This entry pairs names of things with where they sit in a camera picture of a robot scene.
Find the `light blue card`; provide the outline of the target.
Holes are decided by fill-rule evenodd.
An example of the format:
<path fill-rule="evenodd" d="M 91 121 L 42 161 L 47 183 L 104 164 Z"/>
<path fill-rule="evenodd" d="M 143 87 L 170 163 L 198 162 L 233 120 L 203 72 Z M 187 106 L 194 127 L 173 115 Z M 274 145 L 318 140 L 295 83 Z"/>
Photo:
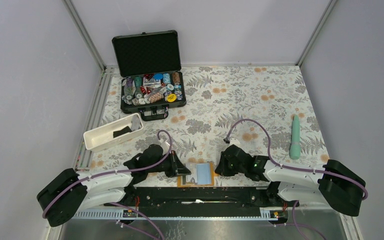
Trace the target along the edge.
<path fill-rule="evenodd" d="M 212 183 L 211 164 L 199 163 L 196 165 L 196 176 L 198 185 L 210 185 Z"/>

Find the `orange leather card holder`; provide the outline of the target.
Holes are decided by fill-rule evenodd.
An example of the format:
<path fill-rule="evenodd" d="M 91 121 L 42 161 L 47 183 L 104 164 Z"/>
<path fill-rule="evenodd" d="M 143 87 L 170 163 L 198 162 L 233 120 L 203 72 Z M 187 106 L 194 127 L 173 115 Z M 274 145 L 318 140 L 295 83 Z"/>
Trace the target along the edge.
<path fill-rule="evenodd" d="M 205 163 L 210 163 L 211 164 L 211 176 L 212 176 L 212 183 L 209 185 L 198 185 L 197 183 L 195 185 L 182 185 L 182 176 L 179 176 L 177 178 L 177 187 L 178 188 L 194 188 L 194 187 L 214 187 L 215 186 L 215 172 L 214 172 L 214 164 L 212 162 L 205 162 Z M 186 176 L 194 176 L 196 177 L 196 182 L 197 182 L 197 171 L 196 171 L 196 165 L 197 164 L 202 164 L 202 163 L 194 163 L 194 162 L 188 162 L 186 164 L 186 167 L 191 171 L 191 174 L 188 174 Z"/>

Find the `white rectangular plastic tray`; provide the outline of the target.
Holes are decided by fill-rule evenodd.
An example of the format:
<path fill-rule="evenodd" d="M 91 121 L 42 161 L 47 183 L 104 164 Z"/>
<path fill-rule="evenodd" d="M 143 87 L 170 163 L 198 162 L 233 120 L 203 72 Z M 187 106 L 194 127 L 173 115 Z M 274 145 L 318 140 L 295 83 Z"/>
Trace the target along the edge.
<path fill-rule="evenodd" d="M 144 133 L 144 125 L 138 113 L 130 114 L 83 134 L 85 148 L 94 153 L 137 138 Z"/>

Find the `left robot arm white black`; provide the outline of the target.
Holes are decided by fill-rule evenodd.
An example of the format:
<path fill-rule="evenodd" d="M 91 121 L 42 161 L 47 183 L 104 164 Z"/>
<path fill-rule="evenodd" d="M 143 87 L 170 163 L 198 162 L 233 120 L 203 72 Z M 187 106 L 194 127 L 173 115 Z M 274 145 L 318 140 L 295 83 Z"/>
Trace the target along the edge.
<path fill-rule="evenodd" d="M 38 193 L 36 199 L 42 208 L 42 217 L 50 226 L 57 227 L 76 213 L 98 205 L 132 204 L 135 200 L 133 186 L 144 181 L 148 174 L 160 172 L 168 178 L 191 175 L 174 150 L 152 144 L 112 170 L 83 174 L 72 168 L 65 169 Z"/>

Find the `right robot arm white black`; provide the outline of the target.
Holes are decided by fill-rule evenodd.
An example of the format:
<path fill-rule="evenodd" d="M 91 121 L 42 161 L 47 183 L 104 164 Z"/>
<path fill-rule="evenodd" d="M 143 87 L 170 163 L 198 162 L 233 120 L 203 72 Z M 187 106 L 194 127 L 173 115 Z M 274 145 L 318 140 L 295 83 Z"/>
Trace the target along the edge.
<path fill-rule="evenodd" d="M 255 182 L 268 182 L 267 201 L 273 206 L 286 202 L 314 202 L 329 205 L 335 211 L 357 217 L 365 197 L 366 182 L 341 162 L 301 168 L 273 163 L 269 156 L 246 153 L 235 144 L 220 153 L 215 173 L 232 177 L 244 174 Z"/>

